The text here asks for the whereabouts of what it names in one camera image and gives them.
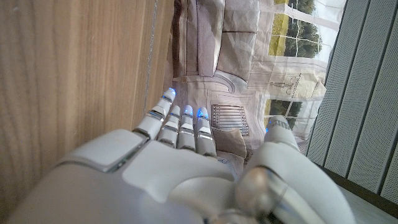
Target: wooden cabinet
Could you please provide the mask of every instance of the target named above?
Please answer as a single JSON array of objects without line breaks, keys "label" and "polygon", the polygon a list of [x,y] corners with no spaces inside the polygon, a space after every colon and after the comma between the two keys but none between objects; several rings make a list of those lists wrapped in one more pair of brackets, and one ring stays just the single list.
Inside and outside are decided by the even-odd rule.
[{"label": "wooden cabinet", "polygon": [[0,1],[0,222],[80,144],[163,92],[172,0]]}]

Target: gray perforated panel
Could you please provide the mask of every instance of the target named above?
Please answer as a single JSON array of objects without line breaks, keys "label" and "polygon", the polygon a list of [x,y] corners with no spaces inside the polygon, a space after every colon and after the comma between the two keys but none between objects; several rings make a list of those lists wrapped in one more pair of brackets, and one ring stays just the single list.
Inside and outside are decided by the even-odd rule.
[{"label": "gray perforated panel", "polygon": [[386,181],[381,190],[381,196],[398,204],[398,147],[396,147]]},{"label": "gray perforated panel", "polygon": [[398,17],[374,87],[348,179],[377,193],[398,130]]},{"label": "gray perforated panel", "polygon": [[318,112],[307,154],[311,161],[322,166],[354,59],[356,45],[361,35],[368,2],[368,0],[349,0],[341,22],[335,53],[331,60],[326,81],[327,91]]},{"label": "gray perforated panel", "polygon": [[346,177],[379,64],[394,20],[396,0],[371,1],[326,156],[325,167]]}]

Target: green foliage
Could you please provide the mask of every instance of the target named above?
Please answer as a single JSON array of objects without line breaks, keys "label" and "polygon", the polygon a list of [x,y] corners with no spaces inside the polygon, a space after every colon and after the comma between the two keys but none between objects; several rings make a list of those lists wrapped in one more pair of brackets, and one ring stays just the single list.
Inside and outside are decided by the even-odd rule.
[{"label": "green foliage", "polygon": [[[289,107],[290,102],[289,101],[282,101],[282,100],[272,100],[271,101],[271,109],[269,111],[270,115],[285,115],[287,108]],[[294,116],[297,117],[301,110],[301,105],[302,102],[293,102],[292,106],[290,107],[288,116]],[[290,118],[287,119],[287,122],[289,124],[289,127],[293,129],[294,124],[296,122],[296,119]]]},{"label": "green foliage", "polygon": [[[302,22],[297,20],[293,22],[292,18],[289,18],[289,27],[287,29],[287,36],[289,37],[296,37],[305,40],[298,40],[297,41],[297,56],[298,57],[306,57],[306,58],[314,58],[319,51],[322,49],[322,45],[318,44],[322,43],[322,38],[320,38],[318,32],[318,28],[311,23]],[[285,54],[286,57],[295,57],[296,56],[296,40],[295,39],[286,39],[285,41]]]},{"label": "green foliage", "polygon": [[297,5],[296,5],[296,0],[289,0],[288,5],[293,8],[299,10],[300,12],[304,12],[307,14],[312,14],[312,12],[315,10],[315,1],[314,0],[297,0]]}]

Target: robotic hand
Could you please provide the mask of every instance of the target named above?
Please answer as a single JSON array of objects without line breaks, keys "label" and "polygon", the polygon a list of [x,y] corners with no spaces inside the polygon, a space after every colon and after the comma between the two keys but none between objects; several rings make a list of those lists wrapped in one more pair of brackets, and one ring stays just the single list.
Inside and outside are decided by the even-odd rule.
[{"label": "robotic hand", "polygon": [[9,223],[354,223],[338,187],[298,151],[284,117],[234,180],[216,159],[206,108],[172,106],[167,90],[131,131],[63,158]]}]

